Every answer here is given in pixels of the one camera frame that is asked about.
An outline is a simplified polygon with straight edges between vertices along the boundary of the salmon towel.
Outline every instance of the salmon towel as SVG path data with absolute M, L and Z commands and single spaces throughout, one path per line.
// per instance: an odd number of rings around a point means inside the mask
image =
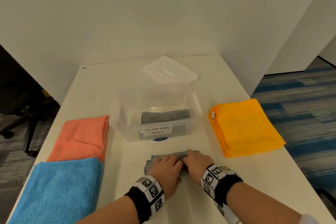
M 227 158 L 280 149 L 285 144 L 256 99 L 216 105 L 208 118 Z
M 98 158 L 105 156 L 109 116 L 67 120 L 47 161 Z

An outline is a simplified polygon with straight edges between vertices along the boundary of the left hand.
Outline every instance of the left hand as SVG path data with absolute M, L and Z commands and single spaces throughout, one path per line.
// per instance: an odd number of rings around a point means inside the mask
M 148 175 L 157 179 L 160 183 L 163 193 L 165 194 L 165 200 L 170 199 L 180 182 L 179 174 L 183 166 L 182 161 L 176 162 L 176 156 L 172 154 L 171 156 L 165 155 L 161 158 L 156 158 L 154 165 L 150 169 Z

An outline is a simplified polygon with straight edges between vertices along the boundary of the hand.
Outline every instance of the hand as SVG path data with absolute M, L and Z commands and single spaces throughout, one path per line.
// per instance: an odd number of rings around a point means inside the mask
M 160 183 L 166 201 L 174 195 L 177 185 L 181 181 L 179 174 L 182 166 L 183 162 L 180 160 L 176 162 L 176 156 L 174 154 L 171 156 L 166 155 L 162 159 L 156 158 L 154 165 L 148 173 L 148 175 L 157 179 Z
M 198 185 L 201 185 L 202 175 L 206 168 L 215 163 L 210 156 L 192 150 L 188 150 L 187 157 L 182 160 L 188 167 L 189 176 Z

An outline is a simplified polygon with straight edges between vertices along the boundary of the white wall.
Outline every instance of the white wall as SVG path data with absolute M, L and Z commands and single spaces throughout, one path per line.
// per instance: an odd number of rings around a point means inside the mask
M 319 56 L 336 66 L 336 36 L 320 52 Z
M 267 74 L 302 71 L 336 34 L 336 0 L 313 0 Z
M 220 53 L 251 94 L 312 0 L 0 0 L 0 43 L 60 103 L 80 64 Z

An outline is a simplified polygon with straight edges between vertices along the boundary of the storage box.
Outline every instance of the storage box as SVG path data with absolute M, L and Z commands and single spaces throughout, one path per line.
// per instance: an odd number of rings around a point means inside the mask
M 167 112 L 188 109 L 190 119 L 141 124 L 143 112 Z M 150 87 L 122 89 L 113 101 L 110 126 L 129 141 L 164 140 L 190 135 L 203 114 L 188 83 L 167 83 Z

